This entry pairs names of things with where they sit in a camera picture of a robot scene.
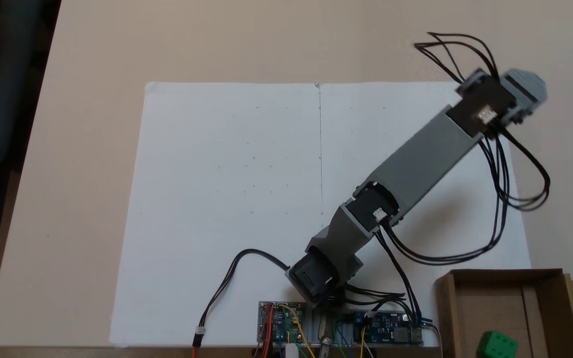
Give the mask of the wide grey fixed gripper jaw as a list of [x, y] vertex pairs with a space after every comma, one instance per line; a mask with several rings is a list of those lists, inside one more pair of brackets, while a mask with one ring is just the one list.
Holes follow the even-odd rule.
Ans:
[[540, 105], [548, 99], [545, 81], [532, 71], [506, 71], [503, 86], [523, 105]]

